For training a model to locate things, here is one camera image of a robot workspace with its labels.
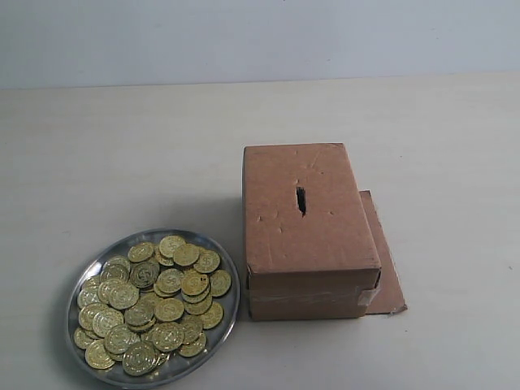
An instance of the flat cardboard sheet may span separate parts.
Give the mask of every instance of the flat cardboard sheet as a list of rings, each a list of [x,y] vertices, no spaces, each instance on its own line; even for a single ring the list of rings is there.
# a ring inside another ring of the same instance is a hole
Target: flat cardboard sheet
[[[377,211],[370,191],[361,191],[361,199],[365,208],[366,219],[374,237],[375,248],[381,261],[381,279],[379,292],[368,306],[367,314],[396,314],[407,309],[403,292],[399,284],[396,268],[392,261],[387,239],[379,222]]]

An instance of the white table surface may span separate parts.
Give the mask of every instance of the white table surface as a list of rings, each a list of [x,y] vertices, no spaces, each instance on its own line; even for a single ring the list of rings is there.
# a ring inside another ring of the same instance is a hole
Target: white table surface
[[[245,145],[342,141],[409,310],[251,323],[166,388],[512,389],[520,73],[0,91],[2,388],[104,388],[59,326],[85,261],[176,227],[242,259]]]

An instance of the brown box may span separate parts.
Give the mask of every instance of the brown box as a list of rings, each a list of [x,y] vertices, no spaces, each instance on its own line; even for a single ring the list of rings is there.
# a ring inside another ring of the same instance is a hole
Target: brown box
[[[246,147],[243,185],[253,319],[363,316],[381,262],[343,144]]]

